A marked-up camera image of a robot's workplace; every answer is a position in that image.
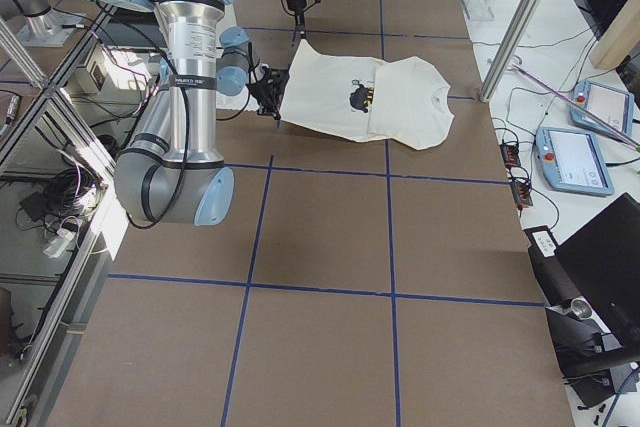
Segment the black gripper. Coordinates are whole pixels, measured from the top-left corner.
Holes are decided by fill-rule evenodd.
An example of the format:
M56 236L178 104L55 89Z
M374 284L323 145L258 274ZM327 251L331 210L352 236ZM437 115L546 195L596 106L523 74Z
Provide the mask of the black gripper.
M280 106L289 81L289 71L259 66L255 73L257 76L249 83L249 93L257 101L257 113L280 120Z
M307 38L307 29L305 26L304 11L306 9L306 0L285 0L287 8L294 15L295 26L301 39Z

